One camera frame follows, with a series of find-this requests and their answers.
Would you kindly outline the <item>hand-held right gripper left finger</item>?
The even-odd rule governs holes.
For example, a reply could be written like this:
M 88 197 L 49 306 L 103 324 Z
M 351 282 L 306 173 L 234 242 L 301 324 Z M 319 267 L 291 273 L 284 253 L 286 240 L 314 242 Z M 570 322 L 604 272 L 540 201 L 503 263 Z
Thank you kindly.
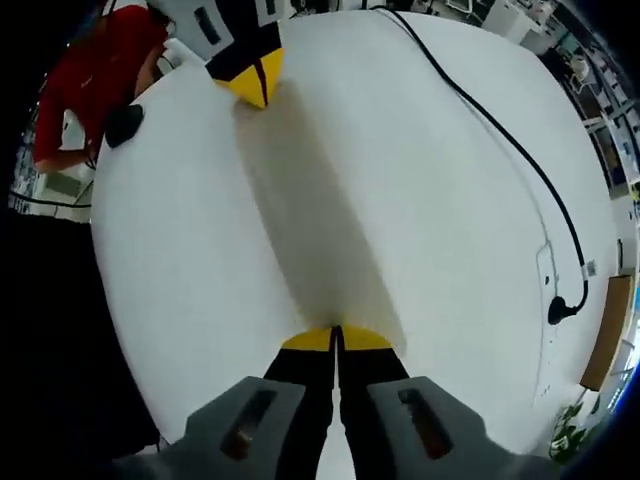
M 266 373 L 194 412 L 184 435 L 193 479 L 313 479 L 333 415 L 330 328 L 286 340 Z

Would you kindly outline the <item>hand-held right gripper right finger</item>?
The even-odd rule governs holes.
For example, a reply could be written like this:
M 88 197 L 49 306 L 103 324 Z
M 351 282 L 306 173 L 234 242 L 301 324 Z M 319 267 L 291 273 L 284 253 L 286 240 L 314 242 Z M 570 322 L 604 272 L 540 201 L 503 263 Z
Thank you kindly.
M 469 479 L 483 469 L 481 417 L 412 377 L 376 332 L 334 330 L 340 416 L 359 479 Z

